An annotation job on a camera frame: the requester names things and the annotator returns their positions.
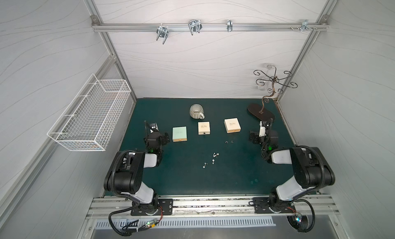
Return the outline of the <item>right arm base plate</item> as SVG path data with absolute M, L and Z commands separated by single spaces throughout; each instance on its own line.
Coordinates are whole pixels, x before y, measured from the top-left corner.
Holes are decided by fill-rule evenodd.
M 290 202 L 285 202 L 277 198 L 270 197 L 253 197 L 249 201 L 249 206 L 254 208 L 257 214 L 280 214 L 295 213 L 296 209 L 292 207 Z

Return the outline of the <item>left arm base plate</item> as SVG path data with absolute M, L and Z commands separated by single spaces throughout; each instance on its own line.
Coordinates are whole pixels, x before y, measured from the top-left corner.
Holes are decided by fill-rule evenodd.
M 132 216 L 159 216 L 171 215 L 173 212 L 173 199 L 154 197 L 149 204 L 140 204 L 131 211 Z

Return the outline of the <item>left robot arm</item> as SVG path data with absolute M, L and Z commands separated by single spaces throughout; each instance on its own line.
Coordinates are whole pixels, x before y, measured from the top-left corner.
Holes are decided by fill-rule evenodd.
M 163 159 L 163 146 L 169 143 L 169 134 L 161 133 L 156 123 L 145 122 L 145 151 L 118 151 L 104 180 L 105 191 L 123 197 L 140 206 L 156 209 L 158 195 L 143 182 L 144 169 L 155 168 Z

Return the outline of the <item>small cream jewelry box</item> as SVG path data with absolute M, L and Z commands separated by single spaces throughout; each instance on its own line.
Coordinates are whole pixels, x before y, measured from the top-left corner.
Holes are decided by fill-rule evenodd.
M 199 135 L 209 135 L 210 134 L 210 123 L 209 122 L 199 122 L 198 123 L 198 134 Z

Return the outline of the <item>large cream jewelry box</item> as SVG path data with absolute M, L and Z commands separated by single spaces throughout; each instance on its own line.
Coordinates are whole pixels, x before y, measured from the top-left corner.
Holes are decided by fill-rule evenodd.
M 237 118 L 225 119 L 224 125 L 228 134 L 241 131 L 241 126 Z

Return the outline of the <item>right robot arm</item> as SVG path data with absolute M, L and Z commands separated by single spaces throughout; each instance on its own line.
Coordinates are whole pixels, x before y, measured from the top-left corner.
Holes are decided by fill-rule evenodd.
M 269 194 L 272 208 L 297 199 L 335 183 L 335 174 L 317 147 L 296 145 L 288 149 L 278 146 L 278 134 L 272 130 L 273 120 L 260 122 L 259 132 L 249 131 L 249 141 L 261 146 L 263 160 L 274 165 L 292 166 L 293 176 Z

